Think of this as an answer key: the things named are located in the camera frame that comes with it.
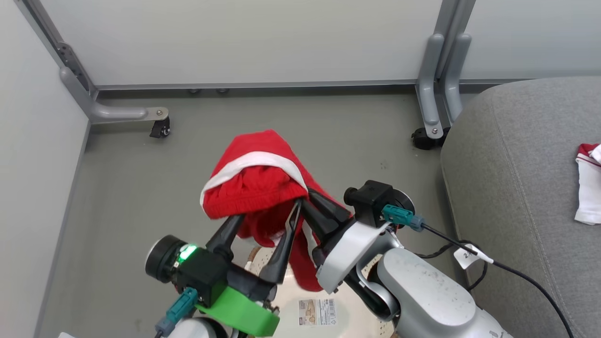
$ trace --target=gray upholstered ottoman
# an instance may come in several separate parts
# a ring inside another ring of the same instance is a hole
[[[575,336],[601,337],[601,226],[574,221],[580,143],[601,142],[601,78],[515,82],[481,93],[442,149],[460,239],[537,280]],[[481,265],[468,269],[470,282]],[[473,291],[520,338],[567,337],[544,296],[494,266]]]

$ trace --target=gray floor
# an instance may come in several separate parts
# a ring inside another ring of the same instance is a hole
[[[232,138],[272,128],[335,198],[373,179],[403,190],[429,224],[453,233],[439,150],[412,147],[421,126],[415,94],[398,88],[352,90],[151,92],[111,95],[111,105],[167,106],[172,134],[148,137],[151,124],[93,128],[45,311],[41,338],[148,338],[177,296],[144,274],[154,241],[173,234],[203,244],[220,225],[199,206],[200,191]],[[436,251],[429,233],[400,231],[408,249]],[[236,261],[251,247],[236,242]],[[431,260],[456,274],[450,254]]]

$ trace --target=teal cable connector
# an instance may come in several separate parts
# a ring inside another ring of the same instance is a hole
[[[384,209],[382,209],[382,216],[390,223],[408,226],[417,232],[422,232],[422,230],[424,230],[422,227],[424,219],[415,216],[413,212],[403,209],[402,207],[387,204]]]
[[[187,287],[177,301],[167,310],[167,319],[173,323],[177,323],[181,318],[190,313],[197,302],[198,291]]]

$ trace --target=product label sticker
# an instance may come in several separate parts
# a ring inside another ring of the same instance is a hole
[[[299,325],[324,326],[336,325],[337,322],[333,299],[299,301]]]
[[[479,252],[478,249],[476,249],[473,245],[471,244],[466,244],[466,247]],[[472,265],[472,263],[474,263],[475,261],[477,261],[478,259],[480,259],[478,256],[465,251],[464,249],[459,248],[457,251],[455,251],[455,253],[453,253],[453,256],[455,256],[455,259],[459,262],[459,265],[461,265],[461,267],[465,270],[468,268],[468,266]]]

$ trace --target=white wall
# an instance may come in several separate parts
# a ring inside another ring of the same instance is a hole
[[[0,331],[30,338],[88,119],[13,0],[0,0]]]
[[[461,78],[601,75],[599,13],[599,0],[477,0]]]
[[[95,85],[418,76],[442,0],[41,0]]]

